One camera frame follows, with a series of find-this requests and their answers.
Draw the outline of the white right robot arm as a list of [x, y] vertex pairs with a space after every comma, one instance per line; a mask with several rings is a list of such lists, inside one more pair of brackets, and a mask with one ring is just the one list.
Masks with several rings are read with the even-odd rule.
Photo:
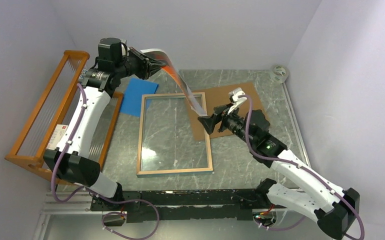
[[358, 219], [360, 194], [352, 187], [343, 189], [328, 181], [304, 164], [269, 133], [270, 123], [262, 110], [251, 110], [241, 117], [236, 110], [228, 113], [230, 107], [230, 104], [216, 107], [212, 115], [197, 119], [209, 134], [219, 125], [219, 132], [229, 130], [249, 143], [255, 160], [284, 175], [302, 190], [298, 192], [266, 178], [255, 189], [256, 203], [263, 208], [274, 204], [295, 211], [316, 222], [332, 239], [346, 237]]

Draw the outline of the aluminium extrusion table rail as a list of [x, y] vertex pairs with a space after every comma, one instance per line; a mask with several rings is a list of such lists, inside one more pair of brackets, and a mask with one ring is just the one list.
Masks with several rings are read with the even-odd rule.
[[[58, 192], [56, 196], [59, 200], [55, 200], [54, 195], [49, 193], [45, 198], [44, 213], [48, 215], [65, 215], [65, 214], [100, 214], [104, 216], [106, 226], [121, 226], [127, 222], [127, 212], [125, 211], [92, 211], [90, 209], [93, 197], [103, 199], [96, 194], [87, 191], [78, 191], [76, 193]], [[126, 203], [124, 196], [123, 203], [112, 203], [103, 199], [109, 207], [119, 207]], [[255, 215], [252, 220], [261, 224], [265, 228], [276, 230], [278, 225], [284, 219], [288, 209], [278, 205], [274, 208], [269, 208], [265, 212], [260, 212]]]

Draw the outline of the white medicine box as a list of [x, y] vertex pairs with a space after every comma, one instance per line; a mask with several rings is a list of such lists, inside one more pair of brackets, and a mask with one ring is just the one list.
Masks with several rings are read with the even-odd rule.
[[57, 147], [57, 144], [65, 135], [67, 128], [68, 128], [68, 125], [65, 125], [65, 124], [56, 125], [50, 137], [48, 145], [46, 147], [47, 150], [54, 150]]

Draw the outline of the hot air balloon photo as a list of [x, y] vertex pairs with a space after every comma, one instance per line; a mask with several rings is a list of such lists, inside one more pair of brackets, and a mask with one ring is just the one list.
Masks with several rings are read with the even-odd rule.
[[204, 110], [204, 108], [196, 100], [190, 87], [183, 80], [173, 65], [169, 55], [164, 50], [159, 48], [148, 48], [140, 50], [140, 53], [142, 53], [148, 60], [148, 67], [145, 73], [147, 79], [160, 70], [164, 70], [180, 88], [186, 97], [191, 109], [195, 111], [200, 117], [207, 115], [206, 110]]

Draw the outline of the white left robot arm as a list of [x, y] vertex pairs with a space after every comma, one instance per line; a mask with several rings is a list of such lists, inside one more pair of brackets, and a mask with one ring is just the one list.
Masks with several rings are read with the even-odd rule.
[[57, 202], [62, 202], [56, 195], [57, 181], [64, 180], [103, 198], [109, 209], [118, 210], [124, 203], [123, 187], [106, 177], [98, 162], [89, 159], [93, 135], [123, 78], [135, 75], [147, 80], [169, 66], [170, 60], [160, 50], [136, 50], [115, 37], [101, 39], [97, 52], [94, 65], [76, 85], [80, 97], [65, 135], [54, 149], [44, 152], [43, 158], [52, 171], [51, 192]]

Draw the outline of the blue white round tin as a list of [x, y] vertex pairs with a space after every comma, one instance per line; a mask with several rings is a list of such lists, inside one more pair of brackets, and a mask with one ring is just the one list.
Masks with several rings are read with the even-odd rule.
[[82, 84], [82, 82], [84, 81], [84, 78], [85, 78], [85, 75], [86, 75], [86, 73], [87, 73], [87, 69], [86, 68], [83, 68], [82, 69], [82, 71], [81, 71], [81, 73], [80, 73], [80, 75], [79, 75], [79, 77], [78, 77], [78, 80], [77, 80], [77, 82], [79, 83], [79, 84]]

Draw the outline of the orange wooden rack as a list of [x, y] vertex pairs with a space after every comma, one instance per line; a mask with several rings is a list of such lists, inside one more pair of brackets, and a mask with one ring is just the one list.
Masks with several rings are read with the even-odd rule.
[[90, 55], [86, 51], [65, 50], [47, 86], [37, 101], [17, 140], [5, 159], [42, 179], [50, 181], [44, 153], [58, 125], [75, 109], [76, 77], [80, 77]]

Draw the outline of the clear tape roll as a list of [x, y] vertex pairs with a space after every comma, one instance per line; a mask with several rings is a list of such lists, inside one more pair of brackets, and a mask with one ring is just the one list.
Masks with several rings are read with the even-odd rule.
[[277, 84], [283, 84], [290, 75], [290, 71], [286, 66], [274, 64], [269, 70], [269, 78]]

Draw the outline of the blue wooden picture frame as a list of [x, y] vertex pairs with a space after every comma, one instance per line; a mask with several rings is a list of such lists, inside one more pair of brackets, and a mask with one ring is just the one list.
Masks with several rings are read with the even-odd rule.
[[142, 96], [136, 175], [192, 175], [213, 171], [210, 136], [182, 93]]

